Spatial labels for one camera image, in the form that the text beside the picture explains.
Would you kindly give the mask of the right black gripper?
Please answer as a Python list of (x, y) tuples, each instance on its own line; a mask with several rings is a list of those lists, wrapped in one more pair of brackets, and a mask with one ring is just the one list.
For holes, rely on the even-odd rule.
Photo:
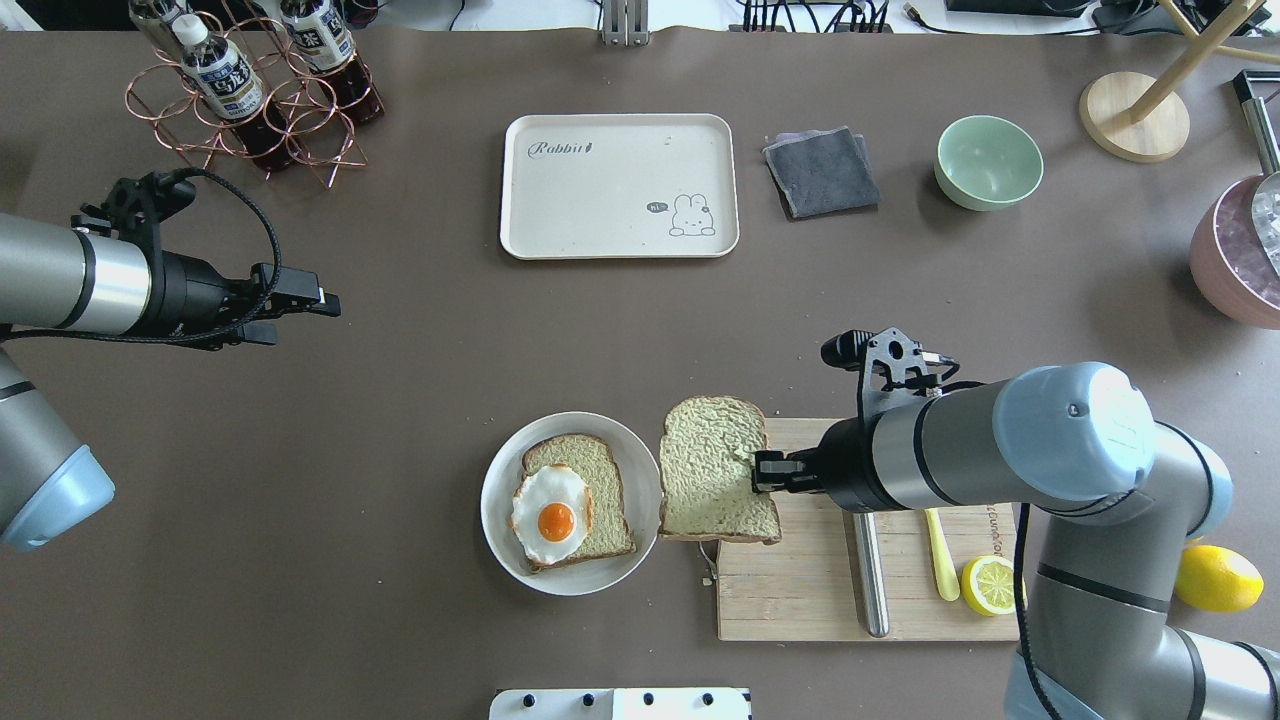
[(812, 451), (758, 451), (751, 479), (758, 493), (827, 496), (847, 512), (886, 510), (886, 496), (876, 478), (868, 450), (868, 433), (860, 418), (835, 423)]

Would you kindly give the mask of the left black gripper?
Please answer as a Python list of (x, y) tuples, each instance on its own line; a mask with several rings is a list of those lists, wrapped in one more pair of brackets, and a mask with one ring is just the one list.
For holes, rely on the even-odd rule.
[[(271, 264), (256, 264), (248, 279), (229, 281), (209, 263), (164, 251), (163, 273), (152, 283), (150, 334), (173, 338), (201, 334), (238, 322), (265, 293), (268, 301), (256, 316), (275, 319), (310, 313), (340, 316), (340, 300), (328, 293), (314, 272)], [(233, 345), (278, 343), (270, 322), (251, 322), (232, 332)]]

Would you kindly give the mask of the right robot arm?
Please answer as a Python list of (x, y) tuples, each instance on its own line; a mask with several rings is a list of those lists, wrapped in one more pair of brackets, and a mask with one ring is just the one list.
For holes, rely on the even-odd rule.
[(1042, 366), (831, 427), (755, 456), (753, 484), (852, 512), (1016, 502), (1048, 516), (1009, 719), (1275, 719), (1277, 655), (1167, 624), (1184, 543), (1228, 514), (1222, 460), (1152, 418), (1103, 363)]

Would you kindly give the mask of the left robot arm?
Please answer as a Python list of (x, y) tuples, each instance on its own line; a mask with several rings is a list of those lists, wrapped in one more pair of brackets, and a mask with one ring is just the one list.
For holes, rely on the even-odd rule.
[[(339, 316), (340, 305), (312, 272), (260, 263), (247, 279), (232, 281), (204, 260), (114, 234), (105, 222), (60, 228), (6, 214), (1, 311), (4, 325), (219, 348), (270, 345), (273, 318)], [(90, 447), (4, 356), (3, 543), (36, 550), (105, 507), (114, 493)]]

